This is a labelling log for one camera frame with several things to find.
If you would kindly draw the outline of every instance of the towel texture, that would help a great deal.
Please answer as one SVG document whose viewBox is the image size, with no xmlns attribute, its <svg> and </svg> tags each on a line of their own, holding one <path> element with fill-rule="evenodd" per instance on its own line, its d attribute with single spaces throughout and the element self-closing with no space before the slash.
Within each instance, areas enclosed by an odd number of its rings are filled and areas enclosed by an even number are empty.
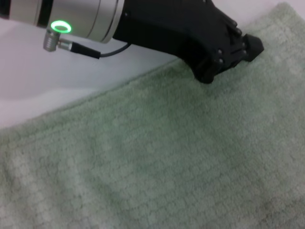
<svg viewBox="0 0 305 229">
<path fill-rule="evenodd" d="M 305 227 L 305 23 L 202 85 L 177 61 L 0 133 L 2 229 Z"/>
</svg>

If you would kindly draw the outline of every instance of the screw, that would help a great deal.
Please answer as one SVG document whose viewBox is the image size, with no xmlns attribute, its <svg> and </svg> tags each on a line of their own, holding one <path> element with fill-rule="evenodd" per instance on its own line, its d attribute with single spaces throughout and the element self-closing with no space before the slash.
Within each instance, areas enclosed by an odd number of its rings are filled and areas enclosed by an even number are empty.
<svg viewBox="0 0 305 229">
<path fill-rule="evenodd" d="M 237 29 L 236 32 L 238 33 L 238 35 L 242 35 L 243 32 L 240 29 Z"/>
<path fill-rule="evenodd" d="M 131 12 L 130 11 L 126 11 L 125 13 L 124 13 L 124 16 L 127 18 L 129 18 L 130 17 L 130 15 L 131 15 Z"/>
</svg>

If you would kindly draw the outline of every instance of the silver cylindrical joint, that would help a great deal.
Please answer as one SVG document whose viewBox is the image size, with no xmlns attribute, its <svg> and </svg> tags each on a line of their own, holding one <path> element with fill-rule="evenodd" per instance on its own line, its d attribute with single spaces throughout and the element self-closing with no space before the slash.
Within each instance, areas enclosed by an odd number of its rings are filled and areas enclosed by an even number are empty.
<svg viewBox="0 0 305 229">
<path fill-rule="evenodd" d="M 54 22 L 63 21 L 71 28 L 66 32 L 69 35 L 107 43 L 118 27 L 124 1 L 10 0 L 9 19 L 48 29 L 56 27 Z"/>
<path fill-rule="evenodd" d="M 48 52 L 56 51 L 61 34 L 55 31 L 47 30 L 44 37 L 43 48 Z"/>
</svg>

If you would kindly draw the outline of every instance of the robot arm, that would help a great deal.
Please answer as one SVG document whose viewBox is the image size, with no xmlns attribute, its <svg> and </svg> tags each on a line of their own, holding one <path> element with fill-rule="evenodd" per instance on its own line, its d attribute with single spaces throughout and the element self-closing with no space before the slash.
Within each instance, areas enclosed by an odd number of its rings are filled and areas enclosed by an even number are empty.
<svg viewBox="0 0 305 229">
<path fill-rule="evenodd" d="M 60 40 L 60 34 L 166 52 L 184 60 L 202 83 L 264 50 L 212 0 L 0 0 L 0 16 L 46 28 L 45 45 L 91 57 L 99 52 Z"/>
</svg>

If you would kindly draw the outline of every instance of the cable connector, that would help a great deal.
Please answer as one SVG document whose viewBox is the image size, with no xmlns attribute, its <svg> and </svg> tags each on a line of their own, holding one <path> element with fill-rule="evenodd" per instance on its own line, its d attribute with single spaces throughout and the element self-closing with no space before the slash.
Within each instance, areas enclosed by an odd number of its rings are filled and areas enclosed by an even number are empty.
<svg viewBox="0 0 305 229">
<path fill-rule="evenodd" d="M 127 44 L 124 47 L 122 47 L 114 52 L 101 54 L 101 52 L 99 52 L 99 51 L 90 49 L 90 48 L 83 46 L 81 44 L 78 44 L 76 42 L 72 42 L 72 41 L 69 41 L 66 39 L 60 39 L 60 35 L 61 34 L 58 32 L 47 30 L 45 39 L 44 39 L 43 48 L 45 50 L 47 50 L 48 52 L 53 52 L 56 50 L 56 47 L 58 46 L 58 48 L 64 49 L 66 51 L 70 51 L 73 53 L 77 53 L 77 54 L 89 56 L 89 57 L 92 57 L 95 59 L 99 59 L 102 57 L 109 57 L 109 56 L 116 55 L 120 52 L 123 52 L 124 50 L 126 50 L 127 48 L 129 48 L 131 46 L 131 44 Z"/>
</svg>

